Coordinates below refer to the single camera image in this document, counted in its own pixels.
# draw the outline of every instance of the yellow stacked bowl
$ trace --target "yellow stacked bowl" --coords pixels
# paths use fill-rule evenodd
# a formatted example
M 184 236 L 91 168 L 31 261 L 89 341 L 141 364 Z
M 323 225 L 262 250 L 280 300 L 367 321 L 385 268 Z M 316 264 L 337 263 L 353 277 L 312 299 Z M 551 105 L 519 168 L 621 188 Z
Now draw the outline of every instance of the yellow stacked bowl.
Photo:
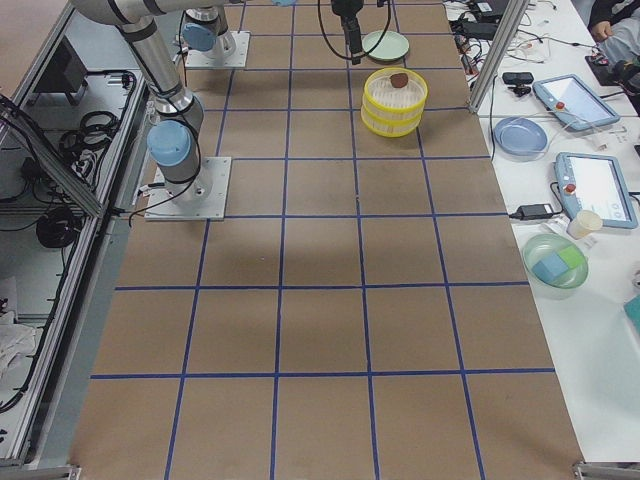
M 391 76 L 405 73 L 406 86 L 395 88 Z M 383 137 L 402 137 L 414 131 L 424 111 L 427 82 L 406 68 L 383 68 L 372 73 L 364 84 L 360 116 L 366 127 Z

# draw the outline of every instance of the person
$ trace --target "person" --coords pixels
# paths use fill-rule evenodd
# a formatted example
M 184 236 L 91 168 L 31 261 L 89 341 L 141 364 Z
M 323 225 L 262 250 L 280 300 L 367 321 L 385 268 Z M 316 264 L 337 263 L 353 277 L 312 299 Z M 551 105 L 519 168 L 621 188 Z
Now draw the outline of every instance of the person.
M 622 0 L 595 0 L 589 18 L 591 36 L 611 64 L 640 55 L 640 0 L 613 13 L 620 3 Z

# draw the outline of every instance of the blue block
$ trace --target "blue block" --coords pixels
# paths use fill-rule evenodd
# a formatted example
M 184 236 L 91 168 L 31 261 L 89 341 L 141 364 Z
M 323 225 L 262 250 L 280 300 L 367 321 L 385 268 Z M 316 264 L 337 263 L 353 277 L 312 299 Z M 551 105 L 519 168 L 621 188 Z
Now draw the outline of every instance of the blue block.
M 550 253 L 536 263 L 531 271 L 544 283 L 551 283 L 569 271 L 569 266 L 556 252 Z
M 624 311 L 631 320 L 631 323 L 633 323 L 633 326 L 638 330 L 638 333 L 640 333 L 640 295 L 628 301 L 624 305 Z

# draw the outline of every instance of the light green plate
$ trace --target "light green plate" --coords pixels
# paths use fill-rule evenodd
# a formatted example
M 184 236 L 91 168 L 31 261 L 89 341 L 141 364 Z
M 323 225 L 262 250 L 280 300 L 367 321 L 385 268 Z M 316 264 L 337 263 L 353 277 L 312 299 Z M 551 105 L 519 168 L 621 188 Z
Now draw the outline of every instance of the light green plate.
M 373 48 L 380 38 L 380 35 L 382 35 L 382 30 L 371 32 L 362 39 L 362 48 L 364 48 L 365 52 L 368 52 Z M 376 49 L 369 54 L 369 56 L 382 62 L 392 62 L 404 57 L 408 51 L 409 40 L 397 32 L 387 30 L 387 33 L 384 34 L 384 38 L 382 39 L 382 42 L 380 42 L 380 45 L 378 45 Z

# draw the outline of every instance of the metal mounting plate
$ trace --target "metal mounting plate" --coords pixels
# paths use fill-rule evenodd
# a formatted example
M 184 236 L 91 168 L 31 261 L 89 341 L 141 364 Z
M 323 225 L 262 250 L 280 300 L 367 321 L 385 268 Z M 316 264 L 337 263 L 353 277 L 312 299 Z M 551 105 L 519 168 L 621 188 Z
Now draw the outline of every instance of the metal mounting plate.
M 204 157 L 200 175 L 208 175 L 211 179 L 211 193 L 201 201 L 190 203 L 167 202 L 145 212 L 147 220 L 223 220 L 227 204 L 227 190 L 231 176 L 231 157 Z M 160 169 L 156 170 L 154 182 L 164 182 Z M 169 199 L 164 188 L 151 190 L 149 205 Z
M 187 70 L 221 70 L 229 68 L 244 68 L 247 65 L 249 51 L 249 32 L 231 32 L 236 42 L 236 51 L 224 59 L 224 63 L 216 63 L 212 58 L 197 50 L 189 50 L 185 66 Z

